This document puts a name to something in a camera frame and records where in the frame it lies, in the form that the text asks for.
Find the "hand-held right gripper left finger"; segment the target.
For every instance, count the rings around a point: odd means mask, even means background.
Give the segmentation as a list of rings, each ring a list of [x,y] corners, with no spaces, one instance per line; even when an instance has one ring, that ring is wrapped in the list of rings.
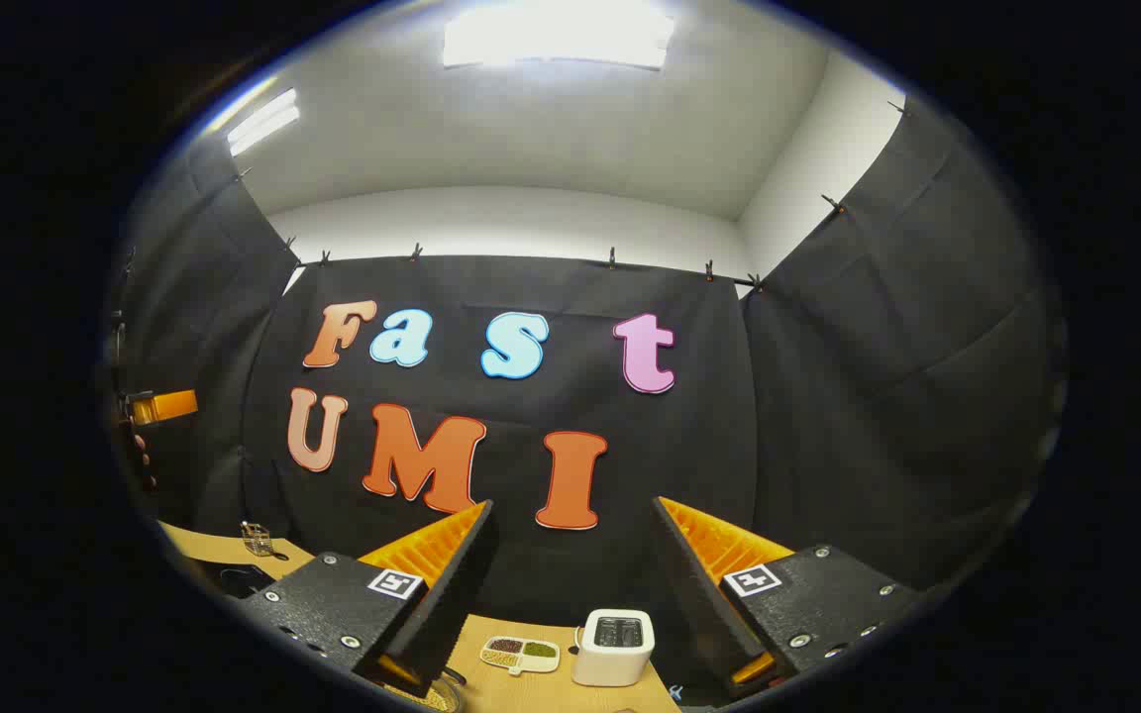
[[[361,559],[321,554],[238,606],[268,635],[372,684],[424,695],[448,667],[494,557],[493,501]]]

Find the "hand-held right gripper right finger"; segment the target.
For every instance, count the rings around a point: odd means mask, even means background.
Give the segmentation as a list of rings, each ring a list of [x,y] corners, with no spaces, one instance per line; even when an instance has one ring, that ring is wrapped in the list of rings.
[[[652,507],[691,648],[734,699],[859,649],[919,601],[837,546],[794,551],[674,499]]]

